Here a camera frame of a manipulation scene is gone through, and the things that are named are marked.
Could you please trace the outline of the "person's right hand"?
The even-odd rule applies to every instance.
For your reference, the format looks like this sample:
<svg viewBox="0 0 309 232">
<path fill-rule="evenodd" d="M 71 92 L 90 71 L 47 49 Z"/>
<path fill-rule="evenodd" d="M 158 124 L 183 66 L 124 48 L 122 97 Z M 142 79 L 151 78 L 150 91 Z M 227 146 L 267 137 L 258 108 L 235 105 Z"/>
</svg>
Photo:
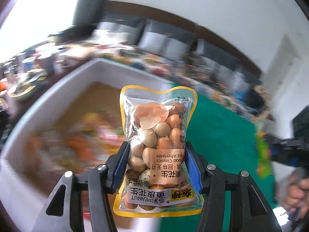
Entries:
<svg viewBox="0 0 309 232">
<path fill-rule="evenodd" d="M 281 206 L 289 212 L 294 212 L 299 208 L 299 217 L 305 216 L 308 212 L 308 178 L 302 179 L 299 183 L 297 183 L 296 175 L 291 175 L 288 178 Z"/>
</svg>

